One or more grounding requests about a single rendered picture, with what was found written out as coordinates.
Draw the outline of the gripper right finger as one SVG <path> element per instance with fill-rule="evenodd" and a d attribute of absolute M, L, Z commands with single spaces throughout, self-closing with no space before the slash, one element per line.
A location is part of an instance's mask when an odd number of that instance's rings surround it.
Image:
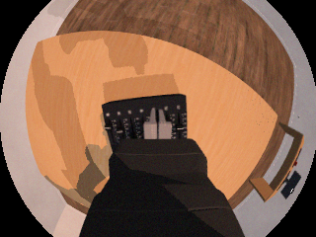
<path fill-rule="evenodd" d="M 172 136 L 172 124 L 165 120 L 163 110 L 157 110 L 157 134 L 158 139 L 171 139 Z"/>

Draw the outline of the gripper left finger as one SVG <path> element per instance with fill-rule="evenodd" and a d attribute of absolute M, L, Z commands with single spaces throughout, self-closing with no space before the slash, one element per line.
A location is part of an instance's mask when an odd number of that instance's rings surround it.
<path fill-rule="evenodd" d="M 143 125 L 144 139 L 157 139 L 157 110 L 151 110 L 150 120 Z"/>

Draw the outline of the black lighting desk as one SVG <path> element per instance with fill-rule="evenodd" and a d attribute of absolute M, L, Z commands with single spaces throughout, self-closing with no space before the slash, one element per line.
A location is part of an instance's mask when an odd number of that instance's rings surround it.
<path fill-rule="evenodd" d="M 188 138 L 187 95 L 170 94 L 110 101 L 102 104 L 112 151 L 125 138 L 144 139 L 143 125 L 151 110 L 163 110 L 172 124 L 171 139 Z M 185 126 L 185 131 L 184 131 Z"/>

